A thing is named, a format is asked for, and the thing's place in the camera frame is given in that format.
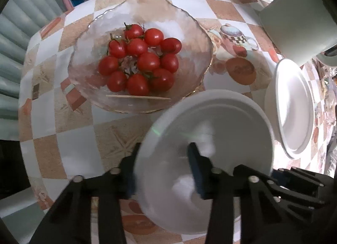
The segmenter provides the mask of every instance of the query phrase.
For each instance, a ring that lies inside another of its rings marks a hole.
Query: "white bowl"
[[[273,162],[270,123],[246,96],[207,90],[167,110],[142,142],[135,176],[144,214],[174,233],[204,233],[209,221],[212,201],[196,193],[188,164],[191,142],[229,174],[239,164],[269,174]]]
[[[288,157],[299,159],[312,138],[314,103],[302,70],[290,59],[276,66],[266,91],[265,113]]]

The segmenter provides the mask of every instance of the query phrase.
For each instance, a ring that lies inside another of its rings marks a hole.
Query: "table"
[[[123,1],[89,0],[56,18],[30,40],[19,97],[20,143],[34,194],[45,211],[73,176],[95,177],[116,167],[163,112],[107,112],[83,98],[69,82],[67,67],[76,38],[94,18]],[[237,91],[263,108],[266,88],[276,63],[282,58],[259,22],[258,12],[267,4],[261,0],[168,1],[194,17],[213,41],[213,63],[198,91],[214,88]],[[250,62],[233,69],[225,65],[233,56],[224,49],[217,35],[225,24],[243,33],[248,40],[245,47],[252,53]],[[253,81],[252,72],[256,74]],[[296,166],[322,172],[326,143],[330,139],[328,125],[323,120],[324,95],[312,61],[304,65],[303,72],[315,100],[314,136],[303,157],[296,161],[287,158],[275,141],[274,168]],[[93,224],[97,225],[97,200],[93,200],[92,206]],[[134,200],[121,200],[121,209],[130,243],[204,242],[204,235],[178,235],[159,228],[142,214]],[[92,231],[92,243],[96,243],[95,225]]]

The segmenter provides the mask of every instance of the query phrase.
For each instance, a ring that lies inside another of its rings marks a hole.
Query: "curtain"
[[[62,0],[9,0],[0,14],[0,139],[19,140],[20,79],[30,38],[65,10]]]

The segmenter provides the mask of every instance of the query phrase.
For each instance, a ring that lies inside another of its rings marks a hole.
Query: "metal bolt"
[[[121,172],[120,168],[112,168],[110,170],[110,174],[119,174]]]
[[[72,181],[78,183],[78,182],[81,182],[83,179],[84,179],[83,176],[74,176],[74,177],[72,178]]]
[[[222,173],[222,170],[220,168],[216,168],[216,167],[213,167],[211,169],[211,172],[212,173],[215,173],[215,174],[221,174]]]
[[[250,176],[248,180],[252,183],[257,183],[260,179],[257,176]]]

